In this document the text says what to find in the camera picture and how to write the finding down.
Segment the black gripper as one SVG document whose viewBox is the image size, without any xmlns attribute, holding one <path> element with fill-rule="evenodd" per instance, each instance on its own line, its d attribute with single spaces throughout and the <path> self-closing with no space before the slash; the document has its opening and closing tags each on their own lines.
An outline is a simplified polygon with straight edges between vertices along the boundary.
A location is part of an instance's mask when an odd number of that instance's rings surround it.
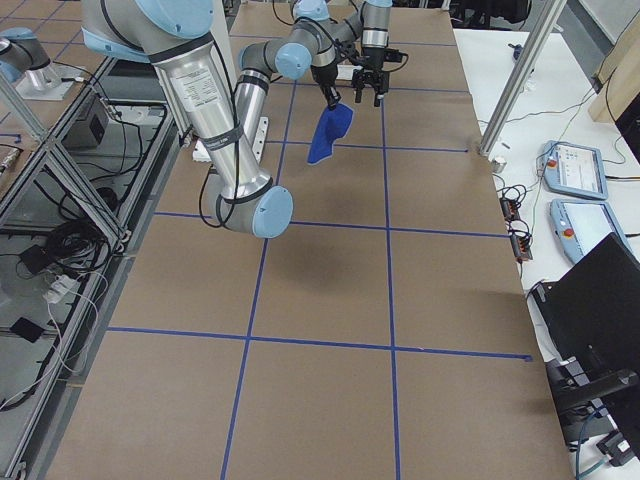
<svg viewBox="0 0 640 480">
<path fill-rule="evenodd" d="M 321 67 L 311 66 L 311 73 L 326 100 L 327 109 L 335 110 L 340 102 L 340 93 L 335 85 L 338 76 L 338 66 L 335 63 Z"/>
</svg>

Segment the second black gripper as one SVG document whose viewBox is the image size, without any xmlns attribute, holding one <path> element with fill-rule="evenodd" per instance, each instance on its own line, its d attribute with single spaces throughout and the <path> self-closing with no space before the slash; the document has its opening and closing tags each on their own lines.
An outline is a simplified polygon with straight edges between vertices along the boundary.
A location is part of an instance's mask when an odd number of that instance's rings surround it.
<svg viewBox="0 0 640 480">
<path fill-rule="evenodd" d="M 366 86 L 376 92 L 374 106 L 380 107 L 384 94 L 389 90 L 390 76 L 401 70 L 408 62 L 408 54 L 401 50 L 384 48 L 364 48 L 351 55 L 351 64 L 358 66 L 353 73 L 351 86 L 355 90 L 355 103 L 362 102 L 363 90 Z"/>
</svg>

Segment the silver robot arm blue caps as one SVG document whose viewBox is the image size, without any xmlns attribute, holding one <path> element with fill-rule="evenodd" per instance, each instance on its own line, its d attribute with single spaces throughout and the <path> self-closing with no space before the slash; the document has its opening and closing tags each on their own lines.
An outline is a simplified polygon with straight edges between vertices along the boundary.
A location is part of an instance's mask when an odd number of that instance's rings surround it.
<svg viewBox="0 0 640 480">
<path fill-rule="evenodd" d="M 336 88 L 338 66 L 351 63 L 352 88 L 371 88 L 376 100 L 389 88 L 389 64 L 403 55 L 388 45 L 388 1 L 363 1 L 333 22 L 323 1 L 297 1 L 290 33 L 254 43 L 240 55 L 231 80 L 212 32 L 210 1 L 85 1 L 85 45 L 104 56 L 146 63 L 156 71 L 175 117 L 201 141 L 211 167 L 201 190 L 213 226 L 258 238 L 274 238 L 293 214 L 290 192 L 275 184 L 254 151 L 258 123 L 271 79 L 311 75 L 326 108 L 316 126 L 308 162 L 328 158 L 343 138 L 353 111 Z"/>
</svg>

